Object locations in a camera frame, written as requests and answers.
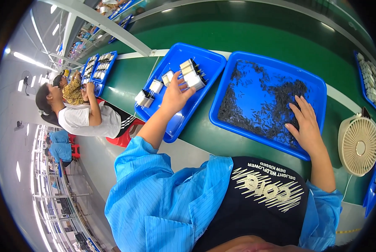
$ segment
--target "white t-shirt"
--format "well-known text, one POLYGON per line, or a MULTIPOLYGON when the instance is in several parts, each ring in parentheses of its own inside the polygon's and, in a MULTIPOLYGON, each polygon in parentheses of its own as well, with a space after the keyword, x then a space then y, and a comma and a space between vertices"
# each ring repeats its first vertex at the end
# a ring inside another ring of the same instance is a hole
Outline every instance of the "white t-shirt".
POLYGON ((100 105, 100 110, 102 123, 89 126, 90 105, 66 104, 58 113, 58 122, 70 134, 115 138, 121 130, 121 116, 109 106, 100 105))

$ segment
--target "chair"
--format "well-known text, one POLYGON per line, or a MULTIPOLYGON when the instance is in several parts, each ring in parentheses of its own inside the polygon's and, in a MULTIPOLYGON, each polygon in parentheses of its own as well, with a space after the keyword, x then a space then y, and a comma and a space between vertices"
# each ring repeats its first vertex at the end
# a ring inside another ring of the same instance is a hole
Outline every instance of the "chair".
POLYGON ((134 125, 143 125, 144 121, 140 119, 135 119, 128 127, 128 129, 125 131, 125 133, 120 136, 119 138, 107 138, 107 141, 110 142, 113 145, 118 145, 120 147, 126 148, 128 146, 129 142, 132 140, 131 136, 129 135, 129 130, 134 125))
POLYGON ((74 156, 75 158, 79 159, 80 158, 80 145, 78 144, 73 144, 72 146, 70 146, 72 148, 72 156, 74 156))
POLYGON ((68 133, 68 136, 69 136, 69 142, 71 144, 74 144, 75 143, 75 140, 76 140, 76 135, 73 135, 73 134, 69 134, 68 133))

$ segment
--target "hand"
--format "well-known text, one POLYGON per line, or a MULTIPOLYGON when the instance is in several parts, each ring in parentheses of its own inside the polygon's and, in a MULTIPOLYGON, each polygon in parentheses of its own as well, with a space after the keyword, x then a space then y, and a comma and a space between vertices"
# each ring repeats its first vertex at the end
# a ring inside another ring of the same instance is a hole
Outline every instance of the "hand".
POLYGON ((87 92, 83 89, 81 89, 81 95, 83 96, 83 101, 88 101, 88 95, 87 92))
POLYGON ((87 90, 87 94, 94 94, 94 88, 95 88, 95 86, 94 86, 94 83, 92 83, 92 82, 88 82, 87 84, 86 84, 86 90, 87 90))
POLYGON ((300 132, 290 123, 285 124, 285 126, 300 144, 301 148, 310 156, 318 155, 326 150, 326 147, 321 138, 314 109, 303 96, 301 98, 295 96, 294 98, 300 106, 301 111, 292 103, 289 103, 289 107, 297 118, 300 132))
POLYGON ((179 74, 180 71, 174 73, 159 108, 160 111, 165 113, 165 115, 169 115, 170 118, 180 111, 185 106, 187 100, 196 92, 195 88, 181 91, 181 89, 187 87, 187 84, 180 85, 184 82, 184 79, 178 79, 179 74))

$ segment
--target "black hair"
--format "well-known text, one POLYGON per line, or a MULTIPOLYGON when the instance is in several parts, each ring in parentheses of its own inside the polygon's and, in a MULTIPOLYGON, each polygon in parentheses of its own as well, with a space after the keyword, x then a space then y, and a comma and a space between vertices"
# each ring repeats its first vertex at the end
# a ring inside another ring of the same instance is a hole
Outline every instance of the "black hair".
POLYGON ((60 84, 60 80, 62 79, 62 76, 63 76, 63 74, 59 74, 59 75, 57 75, 55 78, 54 78, 54 80, 53 80, 53 86, 54 87, 59 87, 59 84, 60 84))
POLYGON ((52 111, 51 105, 48 103, 46 96, 49 95, 49 89, 47 86, 48 83, 43 84, 35 95, 35 103, 37 104, 38 109, 43 110, 41 118, 45 122, 59 126, 58 117, 56 117, 55 112, 52 111))

